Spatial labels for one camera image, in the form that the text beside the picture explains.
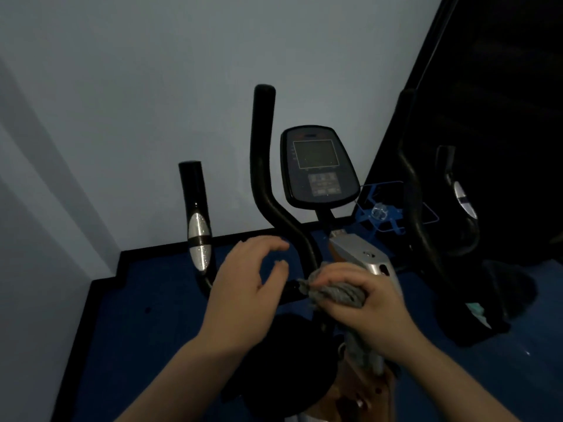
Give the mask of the long curved black handlebar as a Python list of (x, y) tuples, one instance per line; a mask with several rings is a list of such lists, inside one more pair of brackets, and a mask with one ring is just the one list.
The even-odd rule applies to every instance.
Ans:
[(322, 255), (306, 228), (274, 197), (270, 174), (270, 145), (276, 90), (255, 86), (250, 131), (250, 183), (256, 206), (264, 218), (296, 248), (303, 275), (308, 278), (320, 267)]
[(437, 291), (447, 283), (441, 257), (423, 225), (423, 193), (418, 174), (404, 152), (404, 140), (409, 132), (417, 92), (403, 90), (398, 98), (395, 113), (398, 115), (398, 140), (396, 155), (403, 181), (403, 219), (406, 236), (412, 248), (411, 258), (418, 273), (430, 288)]

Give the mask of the person's left forearm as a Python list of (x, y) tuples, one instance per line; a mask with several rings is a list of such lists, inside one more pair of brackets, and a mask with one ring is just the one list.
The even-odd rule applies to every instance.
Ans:
[(249, 347), (201, 335), (187, 342), (115, 422), (197, 422)]

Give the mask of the silver exercise bike column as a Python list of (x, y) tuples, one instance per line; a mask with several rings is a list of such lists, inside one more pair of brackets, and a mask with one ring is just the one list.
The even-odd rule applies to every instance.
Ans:
[(387, 276), (397, 292), (403, 296), (390, 258), (367, 240), (356, 234), (349, 234), (344, 229), (338, 229), (329, 234), (328, 248), (335, 262), (353, 263), (374, 275)]

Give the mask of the person's right hand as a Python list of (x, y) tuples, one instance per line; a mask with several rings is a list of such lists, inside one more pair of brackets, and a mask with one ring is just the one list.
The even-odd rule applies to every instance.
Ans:
[[(352, 263), (336, 262), (337, 266), (344, 264), (359, 267)], [(411, 319), (403, 298), (387, 276), (374, 275), (370, 286), (372, 289), (367, 301), (360, 309), (332, 302), (318, 305), (334, 320), (355, 330), (371, 348), (386, 357), (381, 353), (382, 348), (391, 347), (395, 341), (413, 340), (421, 333)]]

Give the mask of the person's right forearm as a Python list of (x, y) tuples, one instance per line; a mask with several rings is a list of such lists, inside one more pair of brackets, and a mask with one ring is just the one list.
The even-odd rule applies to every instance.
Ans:
[(381, 353), (407, 369), (448, 422), (521, 422), (423, 335), (395, 341)]

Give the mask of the blue plastic rack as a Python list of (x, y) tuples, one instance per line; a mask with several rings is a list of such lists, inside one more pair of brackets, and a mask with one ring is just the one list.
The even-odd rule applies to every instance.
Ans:
[(377, 234), (404, 235), (404, 183), (390, 181), (361, 186), (355, 200), (354, 219), (368, 231), (369, 240)]

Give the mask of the black bag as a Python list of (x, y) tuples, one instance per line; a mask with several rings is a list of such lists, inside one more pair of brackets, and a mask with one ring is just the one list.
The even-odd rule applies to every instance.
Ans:
[[(538, 297), (535, 280), (514, 264), (484, 259), (455, 272), (455, 294), (436, 298), (438, 326), (459, 347), (471, 347), (508, 333), (511, 322), (522, 316)], [(479, 303), (492, 330), (483, 326), (465, 303)]]

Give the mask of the grey cleaning cloth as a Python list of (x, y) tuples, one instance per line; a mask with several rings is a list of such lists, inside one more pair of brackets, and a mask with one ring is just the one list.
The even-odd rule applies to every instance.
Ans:
[[(322, 262), (320, 268), (313, 271), (307, 278), (299, 278), (297, 280), (299, 292), (309, 298), (314, 305), (323, 300), (330, 300), (339, 305), (362, 308), (367, 295), (358, 286), (349, 283), (330, 283), (317, 289), (311, 287), (311, 283), (316, 280), (322, 268), (330, 264), (332, 262)], [(383, 376), (384, 357), (377, 354), (355, 330), (342, 324), (339, 329), (343, 333), (346, 351), (356, 366), (375, 376)]]

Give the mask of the person's left hand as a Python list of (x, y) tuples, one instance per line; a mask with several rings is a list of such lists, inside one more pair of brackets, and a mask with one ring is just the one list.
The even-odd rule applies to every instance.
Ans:
[(273, 251), (289, 243), (278, 236), (257, 236), (238, 242), (218, 270), (198, 335), (253, 348), (266, 336), (279, 299), (260, 299), (260, 269)]

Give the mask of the black bike seat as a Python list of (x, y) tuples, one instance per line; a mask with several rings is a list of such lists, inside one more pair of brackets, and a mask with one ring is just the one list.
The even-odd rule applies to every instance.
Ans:
[(257, 418), (297, 415), (327, 394), (338, 362), (330, 333), (298, 314), (278, 314), (223, 388), (221, 401), (241, 398)]

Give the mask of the brown exercise bike frame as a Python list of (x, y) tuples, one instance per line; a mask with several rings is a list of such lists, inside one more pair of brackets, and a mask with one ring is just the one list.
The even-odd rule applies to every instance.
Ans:
[(383, 368), (375, 375), (344, 351), (333, 385), (307, 413), (325, 422), (397, 422), (396, 376), (386, 362)]

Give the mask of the teal cloth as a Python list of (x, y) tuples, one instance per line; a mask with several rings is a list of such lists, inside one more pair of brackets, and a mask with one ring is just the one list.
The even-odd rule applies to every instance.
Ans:
[(477, 302), (475, 303), (465, 303), (468, 310), (471, 314), (486, 328), (492, 330), (487, 318), (485, 317), (485, 310), (484, 308)]

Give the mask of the short handlebar with silver sensor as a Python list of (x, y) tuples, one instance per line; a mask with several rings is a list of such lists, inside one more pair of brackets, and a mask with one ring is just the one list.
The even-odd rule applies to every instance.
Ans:
[(196, 283), (208, 299), (217, 275), (217, 265), (201, 162), (180, 162), (179, 175), (187, 219), (187, 248)]
[(462, 257), (475, 251), (480, 243), (480, 226), (477, 212), (471, 204), (460, 181), (454, 177), (455, 146), (440, 145), (435, 155), (435, 180), (439, 196), (447, 208), (447, 219), (452, 222), (455, 240), (447, 244), (444, 254)]

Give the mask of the exercise bike console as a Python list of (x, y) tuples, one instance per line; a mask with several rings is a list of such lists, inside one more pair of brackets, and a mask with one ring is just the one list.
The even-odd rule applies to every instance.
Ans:
[(333, 209), (353, 202), (361, 186), (339, 136), (331, 127), (302, 125), (280, 137), (285, 198), (296, 208)]

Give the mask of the dark cabinet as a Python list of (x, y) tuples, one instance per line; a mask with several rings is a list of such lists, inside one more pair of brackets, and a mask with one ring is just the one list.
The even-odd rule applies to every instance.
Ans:
[(563, 264), (563, 0), (440, 0), (404, 90), (425, 201), (453, 146), (486, 258)]

